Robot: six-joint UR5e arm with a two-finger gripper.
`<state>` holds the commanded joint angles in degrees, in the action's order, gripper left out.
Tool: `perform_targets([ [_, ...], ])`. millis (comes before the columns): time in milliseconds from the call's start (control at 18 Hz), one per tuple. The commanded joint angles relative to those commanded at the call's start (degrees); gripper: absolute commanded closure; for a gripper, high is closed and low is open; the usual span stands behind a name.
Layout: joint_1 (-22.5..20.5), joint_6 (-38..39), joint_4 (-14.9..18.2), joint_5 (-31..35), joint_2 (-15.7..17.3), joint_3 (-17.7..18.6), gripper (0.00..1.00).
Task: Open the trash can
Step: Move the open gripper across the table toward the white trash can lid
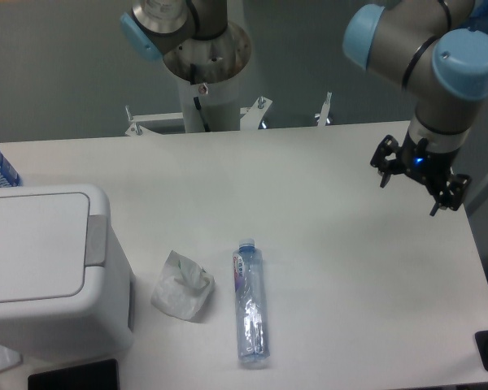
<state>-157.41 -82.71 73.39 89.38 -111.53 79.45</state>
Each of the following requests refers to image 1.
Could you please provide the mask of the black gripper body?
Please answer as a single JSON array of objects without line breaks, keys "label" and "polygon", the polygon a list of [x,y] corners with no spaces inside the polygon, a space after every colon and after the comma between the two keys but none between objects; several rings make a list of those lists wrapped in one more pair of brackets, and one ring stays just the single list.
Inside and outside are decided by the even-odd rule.
[{"label": "black gripper body", "polygon": [[429,151],[429,141],[414,141],[407,131],[398,152],[399,174],[424,185],[429,191],[445,191],[451,178],[451,166],[460,149],[448,153]]}]

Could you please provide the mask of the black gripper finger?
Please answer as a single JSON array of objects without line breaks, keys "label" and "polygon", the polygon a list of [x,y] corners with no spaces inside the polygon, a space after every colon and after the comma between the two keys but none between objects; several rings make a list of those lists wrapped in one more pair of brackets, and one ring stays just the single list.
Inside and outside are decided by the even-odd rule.
[{"label": "black gripper finger", "polygon": [[468,187],[472,183],[470,175],[442,173],[429,179],[429,193],[434,198],[434,206],[430,216],[439,210],[457,211],[463,204]]},{"label": "black gripper finger", "polygon": [[402,147],[396,139],[391,135],[385,136],[370,161],[370,165],[376,168],[381,176],[381,188],[384,188],[389,183],[392,176],[403,173],[401,156]]}]

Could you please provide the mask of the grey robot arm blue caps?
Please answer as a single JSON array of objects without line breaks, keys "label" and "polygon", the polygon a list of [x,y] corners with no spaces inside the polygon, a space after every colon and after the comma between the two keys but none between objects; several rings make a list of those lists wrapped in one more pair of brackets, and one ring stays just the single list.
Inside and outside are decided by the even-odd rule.
[{"label": "grey robot arm blue caps", "polygon": [[405,175],[434,199],[430,213],[457,211],[472,179],[452,163],[488,98],[488,34],[464,27],[483,1],[401,1],[362,6],[343,36],[344,55],[413,94],[403,142],[387,135],[370,161],[385,187]]}]

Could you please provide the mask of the second grey robot arm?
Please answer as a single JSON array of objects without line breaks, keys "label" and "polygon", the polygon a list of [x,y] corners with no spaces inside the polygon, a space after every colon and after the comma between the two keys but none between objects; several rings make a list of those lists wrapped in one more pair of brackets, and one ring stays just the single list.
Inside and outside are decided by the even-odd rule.
[{"label": "second grey robot arm", "polygon": [[126,40],[147,61],[189,39],[212,41],[227,27],[226,1],[135,1],[120,17]]}]

